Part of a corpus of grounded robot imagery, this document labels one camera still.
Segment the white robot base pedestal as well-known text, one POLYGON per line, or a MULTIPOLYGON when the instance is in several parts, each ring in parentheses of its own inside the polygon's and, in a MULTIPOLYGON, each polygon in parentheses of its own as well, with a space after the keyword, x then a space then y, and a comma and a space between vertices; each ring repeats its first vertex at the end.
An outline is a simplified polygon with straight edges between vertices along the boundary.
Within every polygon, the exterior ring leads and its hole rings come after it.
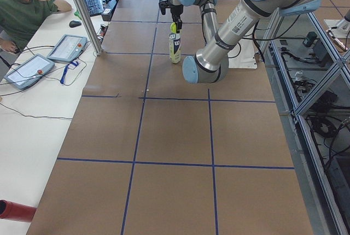
POLYGON ((228 54, 229 68, 257 69, 254 44, 251 40, 240 40, 228 54))

